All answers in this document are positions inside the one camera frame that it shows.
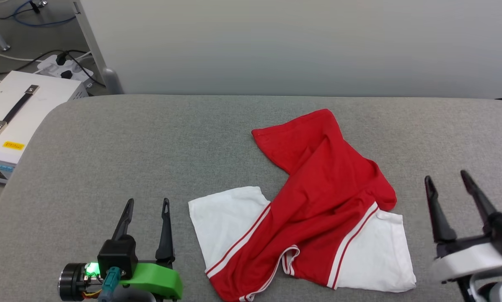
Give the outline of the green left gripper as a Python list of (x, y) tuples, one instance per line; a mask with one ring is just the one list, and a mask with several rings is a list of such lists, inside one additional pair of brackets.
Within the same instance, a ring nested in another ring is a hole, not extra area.
[[(119, 218), (112, 241), (135, 241), (128, 235), (134, 199), (130, 198)], [(155, 263), (139, 263), (132, 279), (107, 282), (100, 275), (97, 262), (69, 263), (58, 279), (58, 295), (64, 302), (178, 302), (183, 284), (177, 271), (158, 264), (176, 260), (173, 247), (169, 199), (163, 199), (162, 231)]]

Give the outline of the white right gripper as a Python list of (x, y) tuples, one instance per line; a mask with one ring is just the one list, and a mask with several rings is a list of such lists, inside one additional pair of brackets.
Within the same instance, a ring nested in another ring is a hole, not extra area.
[(494, 247), (489, 235), (494, 222), (502, 219), (502, 212), (496, 209), (467, 170), (461, 170), (460, 174), (466, 191), (475, 201), (485, 235), (457, 238), (440, 206), (431, 176), (425, 176), (427, 206), (437, 252), (431, 264), (431, 277), (437, 282), (449, 282), (502, 267), (502, 253)]

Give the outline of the red and white jersey shirt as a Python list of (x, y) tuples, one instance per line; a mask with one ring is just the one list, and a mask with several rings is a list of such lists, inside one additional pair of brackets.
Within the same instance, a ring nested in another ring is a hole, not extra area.
[(238, 187), (188, 203), (205, 274), (224, 302), (252, 302), (279, 267), (334, 290), (416, 287), (404, 220), (392, 212), (396, 193), (344, 140), (330, 110), (252, 136), (289, 175), (274, 200)]

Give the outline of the white power strip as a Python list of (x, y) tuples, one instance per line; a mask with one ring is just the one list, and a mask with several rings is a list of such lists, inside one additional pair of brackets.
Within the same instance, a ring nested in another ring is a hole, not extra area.
[(86, 88), (94, 84), (94, 72), (83, 68), (75, 60), (65, 54), (54, 54), (38, 64), (37, 74), (81, 81)]

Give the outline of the white partition with grey post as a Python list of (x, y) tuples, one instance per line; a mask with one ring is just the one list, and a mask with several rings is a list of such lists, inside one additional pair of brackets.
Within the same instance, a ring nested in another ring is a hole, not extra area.
[(502, 0), (72, 0), (112, 94), (502, 98)]

